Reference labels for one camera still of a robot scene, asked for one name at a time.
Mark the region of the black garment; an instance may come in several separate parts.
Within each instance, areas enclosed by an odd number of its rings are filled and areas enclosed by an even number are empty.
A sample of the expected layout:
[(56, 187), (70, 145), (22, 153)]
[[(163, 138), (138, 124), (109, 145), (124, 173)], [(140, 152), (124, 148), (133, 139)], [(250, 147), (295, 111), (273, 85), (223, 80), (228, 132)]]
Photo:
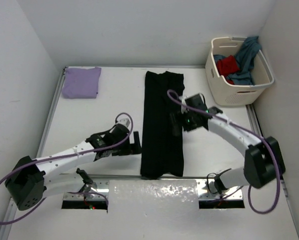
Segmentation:
[(158, 179), (162, 175), (183, 176), (183, 136), (173, 135), (170, 113), (181, 107), (167, 95), (174, 90), (183, 94), (184, 75), (166, 71), (145, 75), (144, 111), (142, 124), (142, 153), (140, 174), (147, 179)]

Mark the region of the red garment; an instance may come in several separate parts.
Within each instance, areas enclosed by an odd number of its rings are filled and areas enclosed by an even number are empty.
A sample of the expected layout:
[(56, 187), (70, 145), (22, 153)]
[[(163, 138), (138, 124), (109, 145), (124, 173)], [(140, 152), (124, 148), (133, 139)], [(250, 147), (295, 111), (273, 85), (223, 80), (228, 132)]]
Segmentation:
[(234, 85), (234, 81), (229, 78), (229, 75), (240, 71), (239, 65), (233, 55), (217, 60), (216, 67), (220, 76), (224, 76), (226, 81)]

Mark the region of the purple t shirt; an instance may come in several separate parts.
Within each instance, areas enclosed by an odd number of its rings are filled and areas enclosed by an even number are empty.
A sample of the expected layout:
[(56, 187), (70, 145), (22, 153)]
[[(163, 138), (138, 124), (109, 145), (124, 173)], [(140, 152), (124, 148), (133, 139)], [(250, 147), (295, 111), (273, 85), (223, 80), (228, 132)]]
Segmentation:
[(61, 94), (65, 99), (96, 99), (102, 69), (67, 68)]

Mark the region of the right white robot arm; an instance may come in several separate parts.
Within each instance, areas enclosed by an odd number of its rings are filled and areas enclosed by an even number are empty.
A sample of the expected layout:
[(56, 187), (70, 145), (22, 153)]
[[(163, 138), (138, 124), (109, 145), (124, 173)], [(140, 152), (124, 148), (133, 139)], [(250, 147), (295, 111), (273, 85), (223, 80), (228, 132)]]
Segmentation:
[(242, 167), (214, 175), (213, 181), (207, 183), (211, 194), (222, 194), (236, 186), (250, 185), (260, 189), (285, 173), (283, 156), (275, 138), (261, 138), (233, 123), (218, 107), (207, 107), (201, 93), (182, 97), (175, 103), (181, 108), (169, 115), (174, 136), (203, 127), (231, 144), (244, 158)]

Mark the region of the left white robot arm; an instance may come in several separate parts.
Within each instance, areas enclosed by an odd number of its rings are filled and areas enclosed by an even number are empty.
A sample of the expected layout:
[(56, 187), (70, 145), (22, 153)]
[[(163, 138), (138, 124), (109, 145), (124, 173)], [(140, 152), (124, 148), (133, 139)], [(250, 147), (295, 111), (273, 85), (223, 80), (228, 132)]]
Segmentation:
[(31, 209), (43, 198), (58, 192), (76, 193), (91, 185), (92, 179), (79, 169), (83, 164), (111, 156), (141, 154), (139, 132), (129, 129), (131, 126), (133, 122), (129, 118), (116, 120), (109, 130), (94, 133), (62, 152), (37, 159), (21, 158), (4, 183), (18, 210)]

